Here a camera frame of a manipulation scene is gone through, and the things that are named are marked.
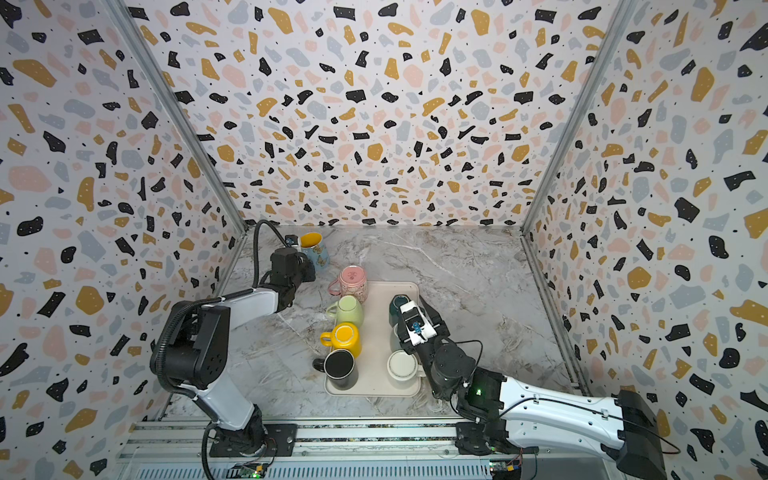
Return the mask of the light green mug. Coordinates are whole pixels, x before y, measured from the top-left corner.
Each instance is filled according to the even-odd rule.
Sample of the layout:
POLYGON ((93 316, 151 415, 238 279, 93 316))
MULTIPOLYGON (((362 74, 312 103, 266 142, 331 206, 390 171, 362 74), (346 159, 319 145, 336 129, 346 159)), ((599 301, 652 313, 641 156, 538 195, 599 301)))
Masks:
POLYGON ((336 324, 350 323, 360 328, 364 322, 362 304, 353 295, 342 296, 326 309, 325 314, 336 324))

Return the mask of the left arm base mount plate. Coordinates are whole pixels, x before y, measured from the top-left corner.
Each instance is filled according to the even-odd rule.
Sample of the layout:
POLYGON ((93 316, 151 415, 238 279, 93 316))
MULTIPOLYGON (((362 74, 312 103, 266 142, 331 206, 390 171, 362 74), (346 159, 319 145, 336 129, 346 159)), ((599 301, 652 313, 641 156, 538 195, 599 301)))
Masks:
POLYGON ((267 423, 230 431, 215 427, 215 436, 208 453, 214 458, 225 457, 290 457, 297 439, 298 425, 267 423))

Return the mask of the blue butterfly mug yellow inside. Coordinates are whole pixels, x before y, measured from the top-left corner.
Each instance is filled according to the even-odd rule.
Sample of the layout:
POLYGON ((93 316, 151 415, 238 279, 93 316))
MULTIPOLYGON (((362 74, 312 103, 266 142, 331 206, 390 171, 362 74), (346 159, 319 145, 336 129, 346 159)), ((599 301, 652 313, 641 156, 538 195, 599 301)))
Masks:
POLYGON ((311 232, 300 236, 299 247, 312 261, 316 270, 323 270, 330 264, 329 252, 321 233, 311 232))

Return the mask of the pink patterned mug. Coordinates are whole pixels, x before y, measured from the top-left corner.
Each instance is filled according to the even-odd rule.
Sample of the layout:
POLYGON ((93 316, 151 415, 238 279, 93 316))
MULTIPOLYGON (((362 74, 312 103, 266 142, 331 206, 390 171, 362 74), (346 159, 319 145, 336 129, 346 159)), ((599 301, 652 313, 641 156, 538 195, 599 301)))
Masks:
POLYGON ((360 303, 368 297, 368 279, 366 271, 358 265, 345 267, 328 286, 328 293, 332 296, 355 297, 360 303))

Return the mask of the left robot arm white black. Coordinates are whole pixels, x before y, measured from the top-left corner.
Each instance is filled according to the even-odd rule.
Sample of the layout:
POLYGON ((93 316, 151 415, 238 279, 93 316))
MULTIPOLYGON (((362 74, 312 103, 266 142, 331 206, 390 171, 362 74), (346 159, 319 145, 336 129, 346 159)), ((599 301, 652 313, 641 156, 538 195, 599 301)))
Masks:
POLYGON ((298 288, 316 278, 314 264, 292 246, 275 250, 270 261, 268 275, 255 287, 176 303, 150 359, 161 387, 191 399, 220 443, 237 454, 261 451, 267 430, 260 409, 226 372, 230 331, 290 307, 298 288))

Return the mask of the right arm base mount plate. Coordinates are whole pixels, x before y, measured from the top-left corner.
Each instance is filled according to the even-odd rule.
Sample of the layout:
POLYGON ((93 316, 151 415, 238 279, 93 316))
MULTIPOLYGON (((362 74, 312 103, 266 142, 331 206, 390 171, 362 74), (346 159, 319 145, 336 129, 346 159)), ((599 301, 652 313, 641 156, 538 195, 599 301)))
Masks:
POLYGON ((455 446, 462 455, 539 453, 538 446, 523 448, 510 442, 504 420, 495 420, 490 423, 459 422, 455 427, 455 446))

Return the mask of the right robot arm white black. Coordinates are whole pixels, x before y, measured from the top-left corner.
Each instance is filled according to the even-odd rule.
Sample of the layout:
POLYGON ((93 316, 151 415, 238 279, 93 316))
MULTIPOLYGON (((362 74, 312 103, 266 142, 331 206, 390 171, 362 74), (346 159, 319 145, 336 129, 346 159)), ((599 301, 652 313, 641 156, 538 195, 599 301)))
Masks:
POLYGON ((461 417, 455 442, 460 453, 512 454, 552 446, 610 460, 628 476, 666 478, 657 417, 638 393, 566 394, 483 368, 421 299, 394 296, 389 319, 401 350, 416 360, 433 397, 461 417))

